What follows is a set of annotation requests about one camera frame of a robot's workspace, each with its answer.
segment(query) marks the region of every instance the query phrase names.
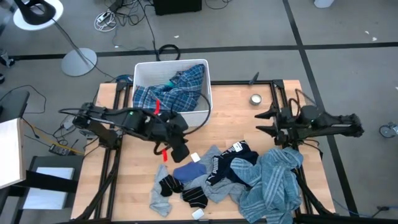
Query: white tag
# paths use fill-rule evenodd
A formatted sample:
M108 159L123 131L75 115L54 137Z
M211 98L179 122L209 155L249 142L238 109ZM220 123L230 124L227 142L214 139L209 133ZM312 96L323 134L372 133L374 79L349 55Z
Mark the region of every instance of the white tag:
M232 146L234 147L235 152L240 152L240 151L243 150L242 145L241 145L240 142L237 142L237 143L233 144Z
M201 218L204 215L205 215L205 213L200 208L198 210L196 210L194 213L192 213L192 217L194 220L198 220L199 218Z
M200 160L200 157L196 152L191 154L191 158L194 162L198 162Z

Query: white lamp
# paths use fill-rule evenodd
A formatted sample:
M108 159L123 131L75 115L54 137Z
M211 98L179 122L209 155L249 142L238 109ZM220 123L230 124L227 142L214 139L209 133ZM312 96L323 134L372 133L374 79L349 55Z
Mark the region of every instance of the white lamp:
M55 24L58 30L62 33L62 35L64 35L66 40L69 41L69 43L74 48L74 50L67 53L66 56L62 59L62 64L61 64L62 71L66 75L73 77L78 77L88 73L96 65L97 55L93 50L88 48L78 49L76 45L73 44L71 40L67 37L67 34L64 33L63 29L58 25L58 23L56 23L56 21L58 21L61 18L63 13L62 3L59 0L45 0L45 1L51 4L56 10L56 13L52 18L52 20L40 25L31 25L24 20L21 10L18 9L14 14L15 25L23 30L36 31L36 30L45 29L51 26L52 24Z

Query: lamp base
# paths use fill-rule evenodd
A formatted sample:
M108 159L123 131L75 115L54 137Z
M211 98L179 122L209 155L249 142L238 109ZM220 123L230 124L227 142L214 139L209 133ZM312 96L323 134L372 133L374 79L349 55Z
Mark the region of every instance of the lamp base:
M72 50L62 59L61 69L66 75L72 77L85 75L97 64L97 55L93 50L87 48L80 48L79 50L84 58L76 50Z

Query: wooden table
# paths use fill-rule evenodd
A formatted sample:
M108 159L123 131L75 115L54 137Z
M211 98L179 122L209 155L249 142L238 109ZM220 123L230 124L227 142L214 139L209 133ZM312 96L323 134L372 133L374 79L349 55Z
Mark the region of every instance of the wooden table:
M296 88L301 89L298 80L285 80L284 85L287 98L295 98L294 90ZM112 108L115 88L116 84L101 84L96 104ZM191 153L197 152L201 156L213 144L224 151L233 143L242 139L245 139L250 148L260 155L274 147L274 140L255 128L257 125L271 125L272 121L254 118L254 115L267 111L272 103L269 85L214 85L211 90L213 111L211 112L210 122L199 131L187 136L189 140L187 146ZM258 106L249 103L249 97L255 93L262 96L262 103ZM86 152L90 152L96 146L97 144L92 144ZM149 208L154 176L159 164L163 163L162 156L153 154L153 148L153 142L144 142L131 136L123 137L112 221L192 219L191 214L197 208L190 208L187 202L180 199L180 194L173 194L170 197L169 202L172 205L172 211L166 218ZM308 146L301 146L300 152L304 155L303 168L307 185L325 208L334 212L335 209L318 151ZM97 149L83 161L72 218L79 216L84 211L97 192L103 157L104 150ZM165 165L169 173L172 174L175 168L190 161L191 158L187 157L181 163L176 164L172 159L169 159ZM108 193L105 194L103 200L103 217L108 204ZM242 219L238 212L238 206L229 197L226 197L219 204L209 201L204 212L204 219Z

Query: black box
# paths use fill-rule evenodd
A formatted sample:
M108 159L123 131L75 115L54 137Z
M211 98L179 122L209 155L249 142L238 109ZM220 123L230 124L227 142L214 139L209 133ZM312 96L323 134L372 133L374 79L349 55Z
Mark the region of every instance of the black box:
M158 16L166 14L201 11L201 0L154 0Z

